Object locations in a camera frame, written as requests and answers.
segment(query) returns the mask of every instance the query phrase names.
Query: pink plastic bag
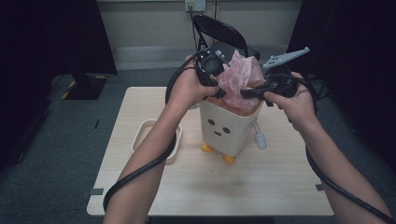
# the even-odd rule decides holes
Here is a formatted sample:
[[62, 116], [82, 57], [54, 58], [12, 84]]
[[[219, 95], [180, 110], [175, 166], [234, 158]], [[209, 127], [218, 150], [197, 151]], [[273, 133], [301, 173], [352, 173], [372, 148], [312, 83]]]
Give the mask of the pink plastic bag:
[[254, 56], [245, 58], [235, 50], [230, 67], [224, 64], [224, 72], [219, 75], [219, 87], [226, 90], [223, 98], [210, 98], [210, 102], [236, 115], [245, 116], [257, 105], [258, 99], [244, 99], [240, 90], [263, 79], [262, 69]]

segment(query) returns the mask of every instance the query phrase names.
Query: forearm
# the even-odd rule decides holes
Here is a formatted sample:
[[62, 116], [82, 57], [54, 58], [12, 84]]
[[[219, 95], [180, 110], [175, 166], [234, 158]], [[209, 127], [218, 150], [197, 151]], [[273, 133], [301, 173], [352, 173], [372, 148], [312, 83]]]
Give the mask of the forearm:
[[[323, 174], [341, 188], [390, 216], [388, 208], [372, 185], [347, 160], [316, 119], [299, 130], [308, 152]], [[329, 186], [325, 185], [325, 191], [341, 223], [383, 223]]]
[[[167, 105], [122, 170], [119, 179], [162, 155], [187, 109]], [[165, 162], [148, 170], [111, 198], [104, 223], [145, 223], [161, 182]]]

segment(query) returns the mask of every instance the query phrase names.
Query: black cable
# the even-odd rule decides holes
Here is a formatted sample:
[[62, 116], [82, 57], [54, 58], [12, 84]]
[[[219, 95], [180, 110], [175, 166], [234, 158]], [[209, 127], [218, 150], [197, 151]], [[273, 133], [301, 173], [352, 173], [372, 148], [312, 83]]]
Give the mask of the black cable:
[[324, 182], [326, 183], [326, 185], [328, 185], [330, 188], [334, 189], [337, 193], [343, 195], [344, 197], [346, 197], [347, 199], [349, 199], [350, 201], [352, 201], [353, 203], [356, 203], [357, 205], [359, 205], [360, 207], [366, 209], [368, 212], [372, 213], [373, 215], [375, 215], [376, 217], [381, 218], [383, 221], [385, 221], [386, 223], [389, 224], [395, 224], [396, 221], [393, 220], [391, 217], [387, 216], [386, 214], [384, 214], [383, 212], [379, 211], [378, 209], [372, 207], [370, 204], [366, 203], [365, 201], [363, 201], [362, 199], [356, 197], [355, 195], [353, 195], [352, 193], [348, 192], [345, 189], [342, 189], [341, 187], [339, 187], [338, 185], [336, 185], [334, 182], [332, 182], [325, 174], [323, 174], [318, 166], [315, 164], [314, 160], [312, 159], [311, 155], [309, 154], [307, 148], [305, 148], [306, 150], [306, 157], [308, 158], [308, 162], [309, 165], [311, 165], [312, 170], [315, 172], [315, 174]]
[[[298, 82], [302, 85], [304, 85], [305, 87], [308, 88], [309, 92], [312, 95], [312, 98], [314, 99], [314, 108], [315, 108], [315, 112], [317, 112], [317, 107], [315, 104], [315, 101], [320, 97], [317, 92], [315, 91], [315, 89], [312, 87], [312, 85], [310, 85], [308, 82], [306, 82], [304, 79], [302, 78], [298, 78]], [[364, 208], [365, 210], [367, 210], [368, 212], [372, 213], [373, 215], [375, 215], [376, 217], [381, 218], [383, 221], [385, 221], [388, 224], [396, 224], [396, 221], [393, 220], [391, 217], [387, 216], [386, 214], [384, 214], [383, 212], [379, 211], [378, 209], [372, 207], [370, 204], [366, 203], [365, 201], [363, 201], [362, 199], [356, 197], [355, 195], [353, 195], [352, 193], [348, 192], [347, 190], [341, 188], [340, 186], [338, 186], [337, 184], [335, 184], [334, 182], [332, 182], [329, 177], [327, 177], [325, 174], [323, 174], [320, 169], [318, 168], [318, 166], [315, 164], [314, 160], [312, 159], [311, 155], [308, 152], [308, 149], [305, 147], [305, 151], [306, 151], [306, 157], [308, 159], [309, 165], [311, 166], [312, 170], [315, 172], [315, 174], [320, 178], [320, 180], [322, 180], [324, 183], [326, 183], [330, 188], [334, 189], [337, 193], [343, 195], [344, 197], [346, 197], [347, 199], [349, 199], [350, 201], [352, 201], [353, 203], [359, 205], [360, 207]]]
[[[167, 104], [170, 98], [170, 94], [172, 92], [172, 89], [177, 81], [177, 79], [180, 77], [180, 75], [183, 73], [183, 71], [187, 70], [187, 69], [192, 69], [193, 67], [186, 67], [185, 66], [191, 61], [193, 60], [195, 57], [197, 57], [199, 54], [201, 54], [202, 51], [200, 52], [196, 52], [195, 54], [193, 54], [192, 56], [190, 56], [190, 58], [184, 62], [176, 71], [175, 73], [172, 75], [172, 77], [170, 78], [169, 82], [168, 82], [168, 86], [166, 88], [166, 94], [165, 94], [165, 103]], [[130, 181], [132, 181], [133, 179], [137, 178], [138, 176], [142, 175], [143, 173], [145, 173], [146, 171], [152, 169], [153, 167], [155, 167], [156, 165], [160, 164], [161, 162], [163, 162], [164, 160], [166, 160], [166, 158], [168, 158], [168, 156], [172, 153], [173, 149], [175, 148], [175, 144], [176, 144], [176, 140], [177, 140], [177, 134], [175, 133], [175, 135], [173, 136], [172, 142], [170, 143], [170, 145], [168, 146], [168, 148], [165, 150], [165, 152], [159, 156], [157, 159], [151, 161], [150, 163], [140, 167], [139, 169], [131, 172], [130, 174], [128, 174], [127, 176], [125, 176], [123, 179], [117, 181], [116, 184], [114, 184], [106, 193], [105, 198], [103, 200], [103, 207], [105, 209], [105, 211], [107, 210], [107, 206], [108, 203], [110, 202], [111, 197], [117, 192], [119, 191], [121, 188], [123, 188], [126, 184], [128, 184]]]
[[194, 46], [195, 46], [195, 50], [198, 50], [197, 39], [195, 37], [195, 27], [194, 27], [193, 16], [192, 16], [192, 8], [190, 8], [190, 7], [189, 7], [189, 13], [190, 13], [190, 17], [191, 17], [192, 37], [194, 38]]
[[[313, 85], [313, 84], [312, 84], [312, 80], [319, 80], [319, 79], [320, 79], [320, 78], [318, 78], [318, 77], [309, 77], [309, 78], [307, 79], [307, 82], [308, 82], [310, 85]], [[326, 83], [325, 83], [324, 80], [322, 80], [321, 87], [315, 88], [315, 91], [316, 91], [317, 96], [318, 96], [317, 100], [323, 99], [323, 98], [327, 97], [327, 96], [330, 94], [329, 90], [327, 90], [327, 91], [325, 92], [325, 94], [323, 94], [324, 89], [326, 89]]]

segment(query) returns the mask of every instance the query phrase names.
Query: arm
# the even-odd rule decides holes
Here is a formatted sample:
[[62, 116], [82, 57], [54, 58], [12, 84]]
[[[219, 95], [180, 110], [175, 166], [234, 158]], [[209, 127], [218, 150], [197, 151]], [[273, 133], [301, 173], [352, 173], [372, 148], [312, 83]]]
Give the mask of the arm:
[[[119, 179], [162, 155], [188, 109], [218, 87], [202, 86], [194, 70], [183, 72], [157, 122], [122, 170]], [[143, 173], [110, 199], [104, 223], [145, 223], [160, 186], [165, 161]]]
[[[284, 109], [323, 174], [343, 189], [390, 216], [387, 206], [372, 185], [347, 160], [322, 128], [315, 115], [312, 97], [304, 86], [300, 85], [296, 95], [292, 98], [285, 98], [271, 92], [266, 92], [264, 97], [277, 104], [280, 109]], [[332, 210], [341, 223], [384, 223], [326, 184], [324, 186]]]

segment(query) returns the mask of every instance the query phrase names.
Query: electrical outlet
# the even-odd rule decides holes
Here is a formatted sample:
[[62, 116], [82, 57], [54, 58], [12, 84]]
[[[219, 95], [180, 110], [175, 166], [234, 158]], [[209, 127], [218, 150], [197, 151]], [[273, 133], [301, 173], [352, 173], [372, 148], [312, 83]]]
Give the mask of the electrical outlet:
[[185, 0], [186, 11], [204, 12], [206, 10], [206, 0]]

